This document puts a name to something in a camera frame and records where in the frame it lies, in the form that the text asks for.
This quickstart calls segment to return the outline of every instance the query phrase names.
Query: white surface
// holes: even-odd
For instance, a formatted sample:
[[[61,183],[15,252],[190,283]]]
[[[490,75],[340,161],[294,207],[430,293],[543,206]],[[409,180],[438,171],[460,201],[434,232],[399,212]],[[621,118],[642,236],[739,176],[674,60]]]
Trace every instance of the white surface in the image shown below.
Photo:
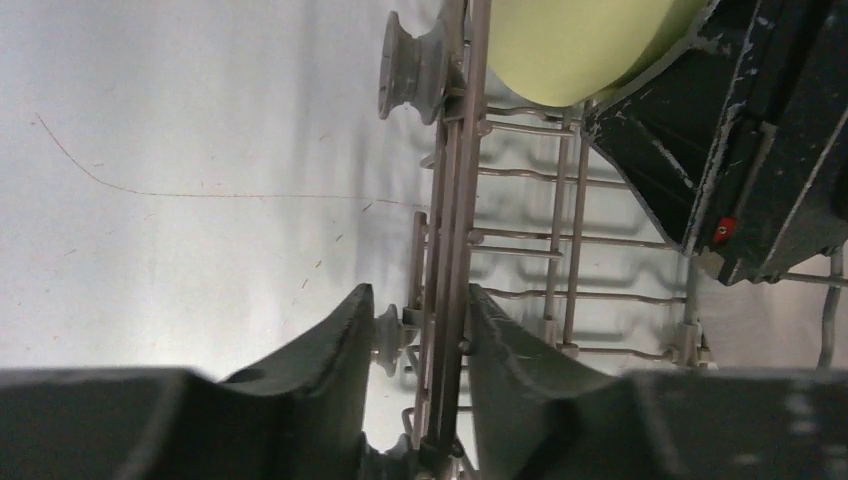
[[[435,2],[419,3],[4,2],[0,366],[184,364],[220,377],[357,283],[374,284],[378,311],[403,303],[432,130],[408,108],[380,122],[376,85],[386,12],[419,34]],[[484,151],[486,163],[553,171],[551,139],[498,133]],[[593,176],[614,174],[594,158]],[[480,190],[478,224],[547,228],[552,185],[484,178]],[[586,219],[587,234],[658,238],[626,192],[590,191]],[[543,269],[474,259],[475,280],[494,287],[538,288]],[[673,253],[586,245],[581,285],[664,297],[682,269]],[[772,313],[786,352],[803,353],[780,358],[808,365],[824,289],[785,288]],[[541,311],[503,305],[528,328]],[[581,301],[577,314],[579,341],[656,349],[680,309]],[[405,385],[372,371],[375,446],[402,430]]]
[[[815,257],[794,272],[830,273],[829,260]],[[827,287],[795,282],[727,288],[704,281],[701,322],[723,366],[811,368],[821,348],[821,314]],[[833,365],[848,368],[848,293],[836,314]]]

